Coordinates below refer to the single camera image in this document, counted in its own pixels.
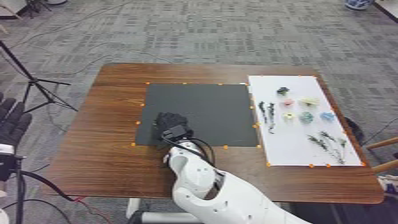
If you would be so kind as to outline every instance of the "chair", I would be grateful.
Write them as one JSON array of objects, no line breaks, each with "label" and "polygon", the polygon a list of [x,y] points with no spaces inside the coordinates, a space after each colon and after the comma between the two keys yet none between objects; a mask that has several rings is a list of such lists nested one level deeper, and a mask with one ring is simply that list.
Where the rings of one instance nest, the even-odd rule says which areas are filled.
[{"label": "chair", "polygon": [[[16,12],[10,10],[10,8],[1,3],[0,3],[0,8],[3,8],[8,11],[8,13],[12,14],[12,16],[21,20],[21,17],[17,16]],[[5,34],[8,34],[8,31],[1,24],[0,24],[0,30],[3,31]]]},{"label": "chair", "polygon": [[[394,138],[383,140],[382,142],[371,144],[366,147],[366,149],[371,150],[371,149],[380,148],[382,146],[387,146],[394,143],[398,143],[398,137],[394,137]],[[396,158],[396,160],[389,161],[387,163],[380,164],[378,166],[375,166],[371,168],[375,173],[380,173],[380,172],[398,168],[398,153],[394,153],[394,158]]]}]

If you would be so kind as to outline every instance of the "blue object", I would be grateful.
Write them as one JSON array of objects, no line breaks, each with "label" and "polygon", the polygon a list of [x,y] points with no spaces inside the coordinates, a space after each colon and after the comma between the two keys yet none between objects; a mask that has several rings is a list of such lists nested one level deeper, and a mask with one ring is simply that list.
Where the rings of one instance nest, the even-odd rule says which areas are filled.
[{"label": "blue object", "polygon": [[309,124],[312,122],[312,120],[314,120],[312,114],[309,112],[302,112],[302,114],[300,114],[302,123]]},{"label": "blue object", "polygon": [[344,6],[351,10],[366,10],[375,0],[344,0]]},{"label": "blue object", "polygon": [[335,115],[334,115],[332,113],[328,113],[328,112],[323,112],[323,113],[319,114],[319,118],[321,118],[323,120],[327,120],[327,121],[334,121]]}]

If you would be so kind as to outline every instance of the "black mat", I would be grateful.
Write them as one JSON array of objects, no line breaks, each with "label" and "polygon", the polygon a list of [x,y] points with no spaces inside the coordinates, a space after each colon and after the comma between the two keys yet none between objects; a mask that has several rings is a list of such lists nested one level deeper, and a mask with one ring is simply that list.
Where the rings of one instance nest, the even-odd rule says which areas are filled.
[{"label": "black mat", "polygon": [[151,84],[135,143],[156,145],[152,121],[160,112],[179,113],[188,118],[195,137],[211,146],[257,145],[250,98],[245,85]]}]

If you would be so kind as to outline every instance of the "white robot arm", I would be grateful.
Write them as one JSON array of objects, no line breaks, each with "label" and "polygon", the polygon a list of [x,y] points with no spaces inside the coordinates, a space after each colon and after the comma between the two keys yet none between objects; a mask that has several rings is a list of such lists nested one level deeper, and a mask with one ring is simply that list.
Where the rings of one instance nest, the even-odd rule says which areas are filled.
[{"label": "white robot arm", "polygon": [[[179,145],[199,152],[188,140]],[[250,183],[218,170],[190,151],[172,147],[167,160],[177,176],[172,199],[204,224],[307,224],[277,207]],[[218,194],[206,200],[215,185]]]}]

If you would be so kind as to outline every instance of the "tripod stand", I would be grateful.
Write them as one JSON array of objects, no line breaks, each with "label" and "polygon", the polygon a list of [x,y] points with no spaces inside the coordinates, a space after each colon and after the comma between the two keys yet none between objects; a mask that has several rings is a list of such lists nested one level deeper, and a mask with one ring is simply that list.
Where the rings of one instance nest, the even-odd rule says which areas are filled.
[{"label": "tripod stand", "polygon": [[51,103],[56,104],[60,107],[64,107],[64,108],[67,108],[67,109],[78,111],[76,108],[71,106],[71,104],[62,100],[62,98],[55,95],[55,93],[53,93],[53,92],[46,89],[46,87],[40,85],[40,82],[53,83],[53,84],[56,84],[56,85],[65,85],[65,86],[69,86],[71,84],[69,84],[69,83],[64,83],[64,82],[56,82],[56,81],[46,80],[46,79],[37,79],[37,78],[32,76],[32,74],[28,73],[28,70],[26,70],[26,68],[23,67],[23,64],[21,64],[21,62],[19,62],[19,60],[17,60],[17,58],[16,58],[16,56],[14,56],[14,54],[12,54],[12,52],[10,52],[10,50],[8,50],[8,48],[7,48],[7,46],[5,46],[1,40],[0,40],[0,47],[1,47],[1,49],[3,49],[3,51],[5,51],[5,53],[7,53],[7,55],[8,55],[8,57],[10,57],[10,59],[12,59],[12,62],[14,62],[14,64],[16,64],[16,66],[17,66],[21,72],[23,72],[21,75],[23,75],[23,76],[26,77],[26,79],[28,79],[28,86],[26,86],[24,95],[23,95],[23,103],[26,103],[28,93],[30,93],[30,89],[32,89],[32,87],[35,87],[35,88],[39,89],[40,94],[42,94],[42,96],[44,96],[44,98],[46,98],[46,102],[44,102],[42,104],[39,104],[33,108],[30,108],[30,109],[24,111],[24,113],[32,112],[35,109],[39,109],[40,107],[44,107],[44,106],[46,106],[48,104],[51,104]]}]

